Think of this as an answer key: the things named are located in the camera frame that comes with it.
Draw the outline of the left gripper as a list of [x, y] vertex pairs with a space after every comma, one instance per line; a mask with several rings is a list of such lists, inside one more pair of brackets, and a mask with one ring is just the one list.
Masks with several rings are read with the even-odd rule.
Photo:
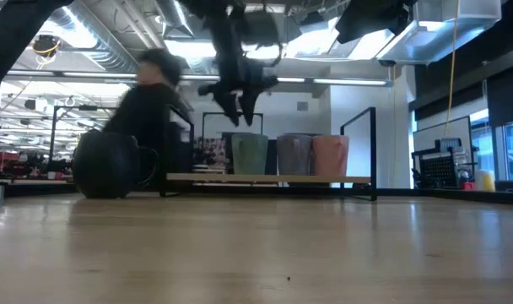
[[235, 125], [239, 125], [239, 114], [236, 108], [236, 95], [232, 91], [241, 90], [241, 110], [246, 124], [251, 126], [258, 96], [265, 90], [278, 84], [278, 77], [266, 73], [266, 68], [273, 68], [263, 61], [249, 57], [237, 57], [217, 60], [219, 80], [214, 84], [203, 84], [198, 87], [200, 96], [213, 94], [224, 114]]

